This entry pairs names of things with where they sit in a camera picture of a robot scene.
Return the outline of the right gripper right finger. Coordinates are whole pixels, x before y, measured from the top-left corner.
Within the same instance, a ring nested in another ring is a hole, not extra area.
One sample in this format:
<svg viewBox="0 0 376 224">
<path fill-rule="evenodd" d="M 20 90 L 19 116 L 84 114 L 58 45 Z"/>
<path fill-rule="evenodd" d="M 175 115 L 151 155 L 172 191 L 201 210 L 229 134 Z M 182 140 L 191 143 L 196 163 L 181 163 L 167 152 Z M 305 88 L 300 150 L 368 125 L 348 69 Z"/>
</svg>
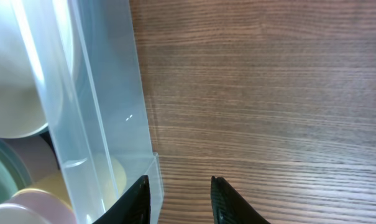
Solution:
<svg viewBox="0 0 376 224">
<path fill-rule="evenodd" d="M 223 177 L 211 177 L 211 206 L 215 224 L 270 224 Z"/>
</svg>

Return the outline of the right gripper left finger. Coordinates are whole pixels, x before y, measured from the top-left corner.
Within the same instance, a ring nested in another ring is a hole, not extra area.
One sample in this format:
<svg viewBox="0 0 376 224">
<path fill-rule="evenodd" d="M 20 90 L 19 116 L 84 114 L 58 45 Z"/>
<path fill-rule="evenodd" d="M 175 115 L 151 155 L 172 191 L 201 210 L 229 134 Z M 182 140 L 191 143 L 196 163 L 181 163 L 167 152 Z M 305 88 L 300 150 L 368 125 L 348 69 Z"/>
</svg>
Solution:
<svg viewBox="0 0 376 224">
<path fill-rule="evenodd" d="M 142 175 L 122 197 L 93 224 L 150 224 L 149 177 Z"/>
</svg>

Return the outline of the yellow cup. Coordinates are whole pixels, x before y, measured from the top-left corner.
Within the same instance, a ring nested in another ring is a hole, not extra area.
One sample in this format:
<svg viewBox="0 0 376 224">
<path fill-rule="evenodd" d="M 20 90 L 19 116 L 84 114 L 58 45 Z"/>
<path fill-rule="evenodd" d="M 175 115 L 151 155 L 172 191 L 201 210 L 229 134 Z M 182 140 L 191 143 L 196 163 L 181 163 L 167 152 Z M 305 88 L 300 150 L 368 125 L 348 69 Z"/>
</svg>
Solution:
<svg viewBox="0 0 376 224">
<path fill-rule="evenodd" d="M 114 190 L 113 181 L 107 173 L 109 166 L 106 156 L 94 156 L 95 164 L 101 166 L 97 171 L 97 178 L 99 181 L 99 186 L 104 190 L 103 197 L 105 210 L 109 210 L 121 197 L 127 183 L 127 176 L 123 166 L 115 157 L 111 156 L 110 159 L 114 178 L 116 181 L 116 187 L 118 191 L 117 194 Z M 66 189 L 65 181 L 63 180 L 60 170 L 28 186 L 26 190 L 38 190 L 49 193 L 61 200 L 70 210 L 73 210 L 68 191 Z"/>
</svg>

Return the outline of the pink cup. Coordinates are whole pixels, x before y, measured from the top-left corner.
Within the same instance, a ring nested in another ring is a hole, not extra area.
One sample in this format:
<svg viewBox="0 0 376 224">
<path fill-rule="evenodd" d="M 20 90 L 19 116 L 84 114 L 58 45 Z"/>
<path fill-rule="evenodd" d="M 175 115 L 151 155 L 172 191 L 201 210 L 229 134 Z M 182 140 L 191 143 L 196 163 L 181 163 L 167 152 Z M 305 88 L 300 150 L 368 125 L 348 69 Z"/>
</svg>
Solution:
<svg viewBox="0 0 376 224">
<path fill-rule="evenodd" d="M 20 205 L 53 224 L 76 224 L 72 209 L 58 197 L 38 189 L 21 190 L 11 199 L 11 203 Z"/>
</svg>

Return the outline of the green bowl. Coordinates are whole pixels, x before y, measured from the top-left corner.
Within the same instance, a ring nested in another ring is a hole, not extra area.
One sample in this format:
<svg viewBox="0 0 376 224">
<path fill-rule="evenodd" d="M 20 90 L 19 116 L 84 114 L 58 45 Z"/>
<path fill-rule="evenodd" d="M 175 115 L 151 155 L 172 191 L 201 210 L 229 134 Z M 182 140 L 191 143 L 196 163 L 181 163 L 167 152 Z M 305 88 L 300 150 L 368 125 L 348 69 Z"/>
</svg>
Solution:
<svg viewBox="0 0 376 224">
<path fill-rule="evenodd" d="M 0 139 L 0 203 L 32 183 L 32 178 L 16 150 Z"/>
</svg>

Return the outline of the cream plate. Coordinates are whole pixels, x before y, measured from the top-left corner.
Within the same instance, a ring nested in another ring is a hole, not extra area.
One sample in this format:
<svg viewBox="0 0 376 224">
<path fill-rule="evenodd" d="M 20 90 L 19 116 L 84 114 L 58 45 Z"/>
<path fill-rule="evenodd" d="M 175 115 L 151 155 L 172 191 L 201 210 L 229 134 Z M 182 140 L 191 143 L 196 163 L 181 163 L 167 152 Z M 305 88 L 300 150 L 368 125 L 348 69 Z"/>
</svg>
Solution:
<svg viewBox="0 0 376 224">
<path fill-rule="evenodd" d="M 48 123 L 10 1 L 0 1 L 0 138 L 25 138 Z"/>
</svg>

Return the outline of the cream cup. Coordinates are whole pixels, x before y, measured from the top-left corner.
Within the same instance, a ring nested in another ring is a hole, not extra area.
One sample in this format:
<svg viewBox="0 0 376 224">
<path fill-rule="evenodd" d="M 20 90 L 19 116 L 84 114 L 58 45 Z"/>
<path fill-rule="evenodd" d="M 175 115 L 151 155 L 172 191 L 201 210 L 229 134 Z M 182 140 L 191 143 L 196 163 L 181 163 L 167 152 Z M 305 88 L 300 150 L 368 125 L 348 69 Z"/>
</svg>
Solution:
<svg viewBox="0 0 376 224">
<path fill-rule="evenodd" d="M 0 210 L 0 224 L 50 224 L 50 222 L 22 210 Z"/>
</svg>

